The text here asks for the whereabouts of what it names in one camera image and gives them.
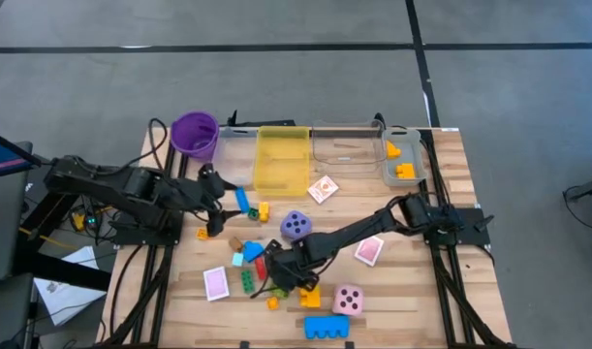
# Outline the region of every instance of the green lego brick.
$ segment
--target green lego brick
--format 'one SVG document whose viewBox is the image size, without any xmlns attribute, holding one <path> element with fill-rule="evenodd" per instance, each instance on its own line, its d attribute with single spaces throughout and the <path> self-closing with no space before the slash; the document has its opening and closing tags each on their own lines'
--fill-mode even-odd
<svg viewBox="0 0 592 349">
<path fill-rule="evenodd" d="M 259 210 L 250 207 L 250 209 L 248 210 L 248 218 L 252 220 L 259 220 Z"/>
<path fill-rule="evenodd" d="M 244 293 L 251 294 L 255 292 L 255 284 L 253 283 L 253 274 L 250 270 L 244 270 L 241 273 L 241 284 L 244 286 Z"/>
<path fill-rule="evenodd" d="M 272 290 L 272 294 L 281 300 L 285 300 L 289 297 L 289 293 L 287 293 L 281 289 Z"/>
</svg>

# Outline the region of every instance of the yellow bin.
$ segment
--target yellow bin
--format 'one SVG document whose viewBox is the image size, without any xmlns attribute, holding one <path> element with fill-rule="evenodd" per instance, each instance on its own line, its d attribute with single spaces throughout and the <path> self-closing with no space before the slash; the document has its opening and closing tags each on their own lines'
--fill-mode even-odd
<svg viewBox="0 0 592 349">
<path fill-rule="evenodd" d="M 257 134 L 255 190 L 268 196 L 302 196 L 308 189 L 308 127 L 262 126 Z"/>
</svg>

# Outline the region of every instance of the red lego brick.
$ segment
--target red lego brick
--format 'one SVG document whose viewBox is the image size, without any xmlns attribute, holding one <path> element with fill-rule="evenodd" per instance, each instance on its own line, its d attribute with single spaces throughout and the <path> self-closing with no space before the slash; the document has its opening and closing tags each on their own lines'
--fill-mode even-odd
<svg viewBox="0 0 592 349">
<path fill-rule="evenodd" d="M 267 271 L 265 270 L 265 263 L 263 258 L 255 259 L 255 268 L 257 269 L 257 275 L 259 276 L 259 279 L 265 280 Z"/>
</svg>

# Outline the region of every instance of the pink dice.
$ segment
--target pink dice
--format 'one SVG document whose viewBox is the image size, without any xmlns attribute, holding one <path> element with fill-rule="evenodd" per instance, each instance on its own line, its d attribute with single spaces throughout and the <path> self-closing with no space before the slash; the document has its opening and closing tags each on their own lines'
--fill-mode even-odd
<svg viewBox="0 0 592 349">
<path fill-rule="evenodd" d="M 359 315 L 364 307 L 364 293 L 354 285 L 338 285 L 334 290 L 332 312 L 344 315 Z"/>
</svg>

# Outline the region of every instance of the blue lego brick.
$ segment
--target blue lego brick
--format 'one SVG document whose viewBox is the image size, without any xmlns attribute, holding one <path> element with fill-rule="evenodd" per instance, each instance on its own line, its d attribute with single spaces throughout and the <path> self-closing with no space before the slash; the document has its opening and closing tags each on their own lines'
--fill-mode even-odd
<svg viewBox="0 0 592 349">
<path fill-rule="evenodd" d="M 235 189 L 235 198 L 237 199 L 237 204 L 239 205 L 239 210 L 246 214 L 250 209 L 250 204 L 248 204 L 248 198 L 246 198 L 246 192 L 244 188 L 237 188 Z"/>
<path fill-rule="evenodd" d="M 345 338 L 350 335 L 350 319 L 345 315 L 307 316 L 304 318 L 306 339 Z"/>
<path fill-rule="evenodd" d="M 246 262 L 250 263 L 264 253 L 264 247 L 258 242 L 246 241 L 242 253 Z"/>
</svg>

